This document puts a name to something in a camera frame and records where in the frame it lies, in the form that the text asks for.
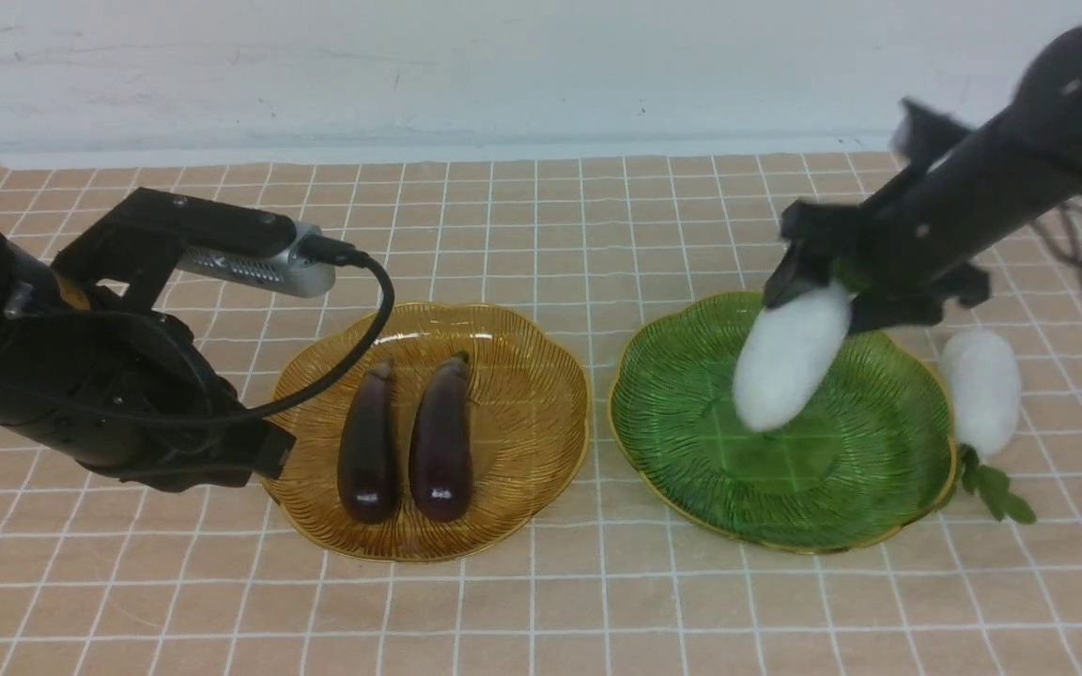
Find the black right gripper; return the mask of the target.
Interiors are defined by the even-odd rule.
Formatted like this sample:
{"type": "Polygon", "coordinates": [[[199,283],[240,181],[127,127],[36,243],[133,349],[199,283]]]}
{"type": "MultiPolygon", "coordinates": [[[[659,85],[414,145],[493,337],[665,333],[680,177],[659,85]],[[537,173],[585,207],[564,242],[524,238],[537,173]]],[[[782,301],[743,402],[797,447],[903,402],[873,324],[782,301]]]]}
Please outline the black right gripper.
{"type": "Polygon", "coordinates": [[[786,253],[763,288],[768,312],[839,283],[847,330],[858,335],[940,324],[949,300],[971,309],[991,299],[991,275],[974,264],[940,211],[959,193],[944,162],[966,165],[984,132],[918,102],[902,105],[893,138],[901,171],[859,204],[797,198],[781,212],[786,253]]]}

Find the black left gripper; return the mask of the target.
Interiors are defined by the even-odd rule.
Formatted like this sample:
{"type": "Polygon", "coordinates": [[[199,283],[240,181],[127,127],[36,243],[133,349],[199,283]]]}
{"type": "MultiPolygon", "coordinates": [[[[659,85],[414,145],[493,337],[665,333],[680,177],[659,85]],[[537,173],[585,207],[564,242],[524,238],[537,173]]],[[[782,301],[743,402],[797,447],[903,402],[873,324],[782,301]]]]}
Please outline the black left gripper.
{"type": "Polygon", "coordinates": [[[193,345],[188,327],[156,314],[103,312],[93,320],[120,352],[95,416],[98,448],[117,459],[82,459],[87,470],[167,493],[197,486],[245,487],[283,474],[296,437],[256,417],[219,422],[245,406],[193,345]]]}

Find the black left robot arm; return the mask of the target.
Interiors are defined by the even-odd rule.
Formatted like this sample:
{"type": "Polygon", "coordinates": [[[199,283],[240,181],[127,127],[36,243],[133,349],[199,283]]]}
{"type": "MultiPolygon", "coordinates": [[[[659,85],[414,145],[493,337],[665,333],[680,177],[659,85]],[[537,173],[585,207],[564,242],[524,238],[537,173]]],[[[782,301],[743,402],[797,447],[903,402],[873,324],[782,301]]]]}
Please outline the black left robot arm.
{"type": "Polygon", "coordinates": [[[166,493],[282,475],[296,439],[249,417],[188,324],[154,305],[194,243],[258,210],[138,188],[51,264],[0,234],[0,427],[166,493]]]}

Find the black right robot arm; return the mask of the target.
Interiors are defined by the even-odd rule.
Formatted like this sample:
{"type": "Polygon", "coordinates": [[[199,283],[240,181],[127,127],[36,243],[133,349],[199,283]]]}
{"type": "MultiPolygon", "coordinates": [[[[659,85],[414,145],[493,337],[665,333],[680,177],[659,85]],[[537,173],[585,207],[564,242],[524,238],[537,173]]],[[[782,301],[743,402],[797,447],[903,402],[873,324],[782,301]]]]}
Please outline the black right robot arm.
{"type": "Polygon", "coordinates": [[[799,198],[782,211],[786,254],[765,282],[776,309],[849,275],[850,333],[944,321],[948,300],[991,295],[974,264],[1013,231],[1082,197],[1082,24],[1028,65],[1004,110],[969,128],[903,100],[901,171],[859,204],[799,198]]]}

